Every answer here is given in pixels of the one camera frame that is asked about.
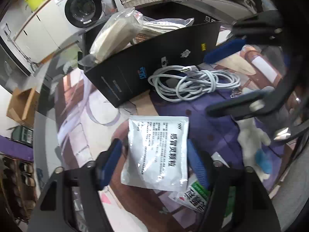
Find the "white medicine sachet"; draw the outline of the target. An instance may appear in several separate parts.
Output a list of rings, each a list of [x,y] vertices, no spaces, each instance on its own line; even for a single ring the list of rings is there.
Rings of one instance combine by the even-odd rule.
[[[128,154],[121,183],[152,190],[185,191],[189,118],[134,115],[128,127]]]

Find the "green medicine sachet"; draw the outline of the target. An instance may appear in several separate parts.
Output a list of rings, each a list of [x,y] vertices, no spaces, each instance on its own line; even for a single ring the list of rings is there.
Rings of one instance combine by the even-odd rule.
[[[188,179],[188,186],[184,192],[172,192],[169,198],[178,204],[203,213],[210,200],[211,192],[206,190],[193,173]]]

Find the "white plush toy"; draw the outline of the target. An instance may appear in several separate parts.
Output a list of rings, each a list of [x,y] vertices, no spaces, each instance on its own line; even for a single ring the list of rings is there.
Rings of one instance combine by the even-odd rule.
[[[242,149],[244,166],[253,168],[261,182],[269,179],[272,162],[262,145],[269,146],[270,138],[262,129],[257,128],[254,118],[238,120],[236,123],[239,127],[237,141]]]

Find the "wooden shoe rack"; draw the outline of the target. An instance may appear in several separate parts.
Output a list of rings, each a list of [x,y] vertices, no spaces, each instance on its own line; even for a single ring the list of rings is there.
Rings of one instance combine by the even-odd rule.
[[[36,202],[33,163],[1,154],[1,204],[8,215],[28,224]]]

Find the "anime printed table mat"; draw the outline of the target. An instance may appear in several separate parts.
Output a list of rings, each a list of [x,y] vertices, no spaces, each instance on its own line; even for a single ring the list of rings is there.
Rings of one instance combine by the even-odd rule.
[[[181,64],[201,61],[213,47],[218,23],[199,24],[156,37],[84,72],[75,69],[55,89],[56,122],[62,157],[79,168],[121,144],[108,165],[109,184],[99,191],[112,231],[194,231],[210,192],[187,159],[192,149],[227,167],[243,167],[238,124],[212,118],[207,106],[229,98],[216,90],[193,101],[168,102],[148,83],[166,65],[158,47]]]

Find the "dark green box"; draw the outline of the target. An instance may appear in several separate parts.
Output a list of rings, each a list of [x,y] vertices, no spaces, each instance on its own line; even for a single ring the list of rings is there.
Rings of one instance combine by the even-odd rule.
[[[23,125],[12,129],[11,140],[22,143],[30,148],[33,147],[33,130]]]

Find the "brown cardboard box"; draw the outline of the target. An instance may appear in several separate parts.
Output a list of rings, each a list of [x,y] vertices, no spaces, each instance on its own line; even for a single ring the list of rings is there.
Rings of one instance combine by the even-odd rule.
[[[33,128],[39,96],[40,93],[36,91],[36,87],[31,87],[25,91],[15,88],[6,116],[21,125]]]

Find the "black cardboard box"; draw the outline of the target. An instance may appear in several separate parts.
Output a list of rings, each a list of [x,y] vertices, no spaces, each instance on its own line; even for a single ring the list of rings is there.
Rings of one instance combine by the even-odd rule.
[[[216,46],[221,23],[233,21],[215,7],[195,0],[153,2],[137,10],[152,19],[193,18],[194,22],[134,44],[95,66],[86,58],[81,60],[87,78],[114,107],[150,89],[148,77],[164,65],[201,64]]]

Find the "bagged white cloth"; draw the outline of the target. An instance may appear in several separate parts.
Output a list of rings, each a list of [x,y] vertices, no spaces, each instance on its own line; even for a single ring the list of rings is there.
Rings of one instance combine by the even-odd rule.
[[[79,64],[94,67],[123,50],[143,29],[143,14],[134,7],[113,14],[92,43],[89,54]]]

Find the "white kitchen cabinets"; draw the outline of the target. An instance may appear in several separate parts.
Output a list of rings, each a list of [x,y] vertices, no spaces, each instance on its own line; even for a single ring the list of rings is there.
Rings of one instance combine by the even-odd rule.
[[[34,12],[25,2],[12,2],[1,20],[1,37],[25,73],[58,51],[74,32],[65,18],[65,1],[46,0]]]

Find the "white washing machine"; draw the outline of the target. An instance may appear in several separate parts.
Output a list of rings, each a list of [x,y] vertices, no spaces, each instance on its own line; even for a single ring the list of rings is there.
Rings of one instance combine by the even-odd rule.
[[[86,28],[117,11],[114,0],[54,0],[65,20],[75,28]]]

